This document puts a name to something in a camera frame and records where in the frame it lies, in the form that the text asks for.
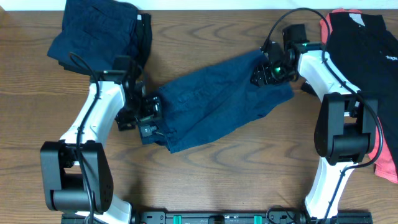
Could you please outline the blue shorts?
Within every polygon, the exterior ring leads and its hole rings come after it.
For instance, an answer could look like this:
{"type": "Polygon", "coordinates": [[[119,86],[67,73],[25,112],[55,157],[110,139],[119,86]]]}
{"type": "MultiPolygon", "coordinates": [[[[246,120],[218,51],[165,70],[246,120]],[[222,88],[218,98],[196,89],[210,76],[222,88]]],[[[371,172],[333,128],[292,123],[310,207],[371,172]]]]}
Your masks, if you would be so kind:
{"type": "Polygon", "coordinates": [[[266,61],[253,50],[160,86],[152,96],[161,100],[162,118],[140,128],[141,142],[180,152],[267,116],[294,93],[288,83],[259,87],[250,82],[255,67],[266,61]]]}

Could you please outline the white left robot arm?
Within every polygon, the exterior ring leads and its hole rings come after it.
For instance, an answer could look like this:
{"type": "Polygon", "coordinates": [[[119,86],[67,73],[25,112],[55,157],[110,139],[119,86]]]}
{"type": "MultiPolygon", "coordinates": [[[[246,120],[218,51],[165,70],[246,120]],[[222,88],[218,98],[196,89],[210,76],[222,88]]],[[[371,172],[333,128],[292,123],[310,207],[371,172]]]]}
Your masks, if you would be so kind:
{"type": "Polygon", "coordinates": [[[132,204],[114,194],[104,149],[114,123],[121,131],[153,134],[161,100],[146,96],[144,69],[130,56],[116,57],[110,70],[93,70],[77,54],[69,56],[89,72],[90,90],[68,131],[40,149],[46,206],[63,212],[64,223],[139,223],[132,204]]]}

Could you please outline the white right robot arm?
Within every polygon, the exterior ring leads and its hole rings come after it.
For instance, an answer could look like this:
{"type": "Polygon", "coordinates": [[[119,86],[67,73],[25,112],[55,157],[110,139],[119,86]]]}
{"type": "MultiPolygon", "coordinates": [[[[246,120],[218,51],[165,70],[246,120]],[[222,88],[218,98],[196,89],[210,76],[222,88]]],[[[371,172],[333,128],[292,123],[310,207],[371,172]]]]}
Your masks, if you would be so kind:
{"type": "Polygon", "coordinates": [[[279,85],[302,77],[321,101],[314,131],[320,156],[303,210],[268,209],[270,223],[372,223],[369,212],[340,212],[338,202],[352,174],[374,147],[377,99],[364,96],[330,60],[321,42],[307,39],[304,24],[282,31],[283,44],[265,42],[268,62],[259,64],[250,82],[258,87],[279,85]]]}

